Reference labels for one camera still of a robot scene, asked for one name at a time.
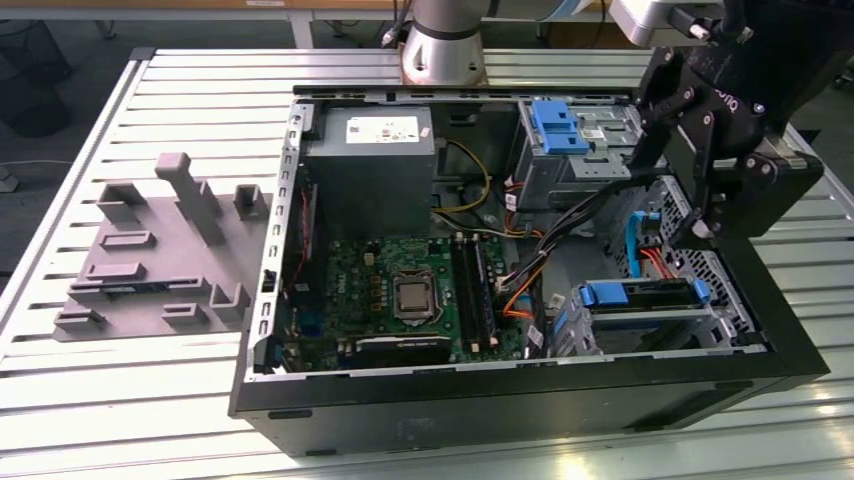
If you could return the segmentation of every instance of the power supply label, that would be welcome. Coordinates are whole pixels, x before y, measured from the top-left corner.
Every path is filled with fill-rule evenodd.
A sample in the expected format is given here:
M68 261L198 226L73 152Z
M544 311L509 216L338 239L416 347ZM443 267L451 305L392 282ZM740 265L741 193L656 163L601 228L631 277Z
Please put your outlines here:
M352 117L346 143L417 143L417 117Z

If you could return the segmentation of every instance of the yellow wire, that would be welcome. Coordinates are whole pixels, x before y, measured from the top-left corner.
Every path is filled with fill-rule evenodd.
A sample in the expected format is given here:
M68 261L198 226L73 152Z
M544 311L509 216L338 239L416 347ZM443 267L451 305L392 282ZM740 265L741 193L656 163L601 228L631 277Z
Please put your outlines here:
M489 197L489 172L487 172L487 170L485 170L485 165L483 164L483 161L473 154L473 152L471 150L468 150L465 145L459 143L456 140L448 140L448 143L451 145L455 145L456 147L459 147L459 149L463 152L465 152L468 157L477 164L477 167L480 168L480 171L483 172L483 180L484 180L484 183L485 183L485 187L483 188L483 194L480 195L480 198L477 198L477 200L471 202L468 205L460 205L459 207L444 207L444 208L433 208L432 209L433 212L441 212L441 213L455 213L455 212L464 212L465 210L471 210L472 208L479 206L483 202L485 202L485 199Z

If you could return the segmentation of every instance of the green circuit board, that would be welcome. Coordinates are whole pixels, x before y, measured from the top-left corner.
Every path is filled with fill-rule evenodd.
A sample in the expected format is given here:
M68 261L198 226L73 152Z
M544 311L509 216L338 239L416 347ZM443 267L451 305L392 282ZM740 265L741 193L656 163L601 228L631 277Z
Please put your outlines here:
M488 275L505 274L497 238L481 239ZM337 364L337 340L373 334L435 334L451 339L451 363L513 360L523 348L521 325L501 321L499 344L472 353L463 346L448 238L379 239L329 245L326 303L321 334L300 338L300 355L308 371L345 368ZM395 318L393 278L400 272L429 272L433 280L435 317L411 326Z

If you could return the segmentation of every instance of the white cable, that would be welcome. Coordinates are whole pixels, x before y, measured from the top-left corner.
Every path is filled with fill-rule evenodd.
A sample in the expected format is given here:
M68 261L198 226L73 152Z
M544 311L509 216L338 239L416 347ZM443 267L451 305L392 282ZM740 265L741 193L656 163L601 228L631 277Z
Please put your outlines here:
M61 163L62 165L70 165L74 162L65 162L62 160L21 160L20 162L2 162L0 163L0 167L4 165L26 165L29 163Z
M448 221L448 219L444 218L441 215L436 215L433 213L433 217L436 217L439 220L441 220L444 223L447 223L451 226L451 228L453 228L453 230L463 230L456 225L453 225L453 223L451 223ZM497 235L499 237L504 237L504 238L521 238L520 235L509 235L507 233L499 232L497 230L487 230L485 228L465 228L464 231L465 232L488 233L489 235Z

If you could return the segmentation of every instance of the ram slot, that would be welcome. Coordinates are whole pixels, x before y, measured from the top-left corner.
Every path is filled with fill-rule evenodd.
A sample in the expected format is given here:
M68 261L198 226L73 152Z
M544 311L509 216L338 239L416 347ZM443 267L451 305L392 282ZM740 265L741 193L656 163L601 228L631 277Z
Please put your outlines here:
M492 313L492 291L489 289L489 278L485 271L485 257L483 256L483 248L480 248L480 242L473 241L473 251L476 259L476 274L477 274L477 294L479 294L479 307L483 315L480 316L480 342L489 346L489 348L497 345L497 336L495 329L495 314Z
M451 242L451 266L463 344L479 353L493 347L497 339L485 263L473 239L457 237Z

